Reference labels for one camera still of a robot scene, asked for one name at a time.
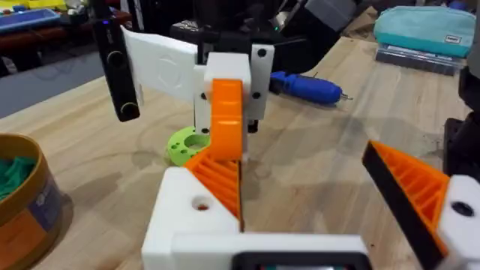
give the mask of orange 3d-printed part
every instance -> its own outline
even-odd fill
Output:
[[[437,235],[437,227],[449,177],[380,142],[368,143],[363,164],[376,182],[415,253],[418,255],[416,245],[420,252],[427,249],[425,246],[428,243],[421,240],[425,237],[432,245],[436,245],[439,256],[445,256],[448,250]]]
[[[210,155],[216,161],[242,159],[242,81],[213,79]]]
[[[240,171],[236,161],[217,161],[212,147],[203,149],[184,165],[240,221]]]

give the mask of green gear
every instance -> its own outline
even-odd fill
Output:
[[[183,166],[196,153],[210,145],[210,136],[195,133],[195,127],[186,127],[175,132],[166,145],[170,160],[176,166]]]

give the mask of teal pencil case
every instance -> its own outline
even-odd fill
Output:
[[[476,16],[448,7],[394,7],[382,12],[373,33],[381,44],[466,57]]]

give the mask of wooden table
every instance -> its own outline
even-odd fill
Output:
[[[354,97],[317,106],[271,94],[250,137],[243,201],[249,231],[361,234],[375,269],[416,259],[361,163],[368,139],[440,168],[443,124],[468,112],[457,77],[380,64],[376,44],[342,38],[310,75]],[[145,93],[142,117],[120,123],[104,78],[0,120],[35,138],[65,192],[65,231],[35,269],[141,269],[140,247],[169,163],[170,135],[191,104]]]

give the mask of screw hole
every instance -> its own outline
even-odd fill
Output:
[[[473,211],[472,206],[466,204],[465,202],[452,202],[451,207],[460,215],[465,217],[473,217],[475,212]]]
[[[212,205],[212,199],[205,196],[196,196],[193,198],[192,207],[197,211],[207,211]]]
[[[208,206],[208,205],[199,204],[199,205],[196,207],[196,210],[198,210],[198,211],[207,211],[207,210],[209,210],[209,206]]]
[[[267,55],[267,51],[265,49],[259,49],[257,54],[259,57],[264,57]]]

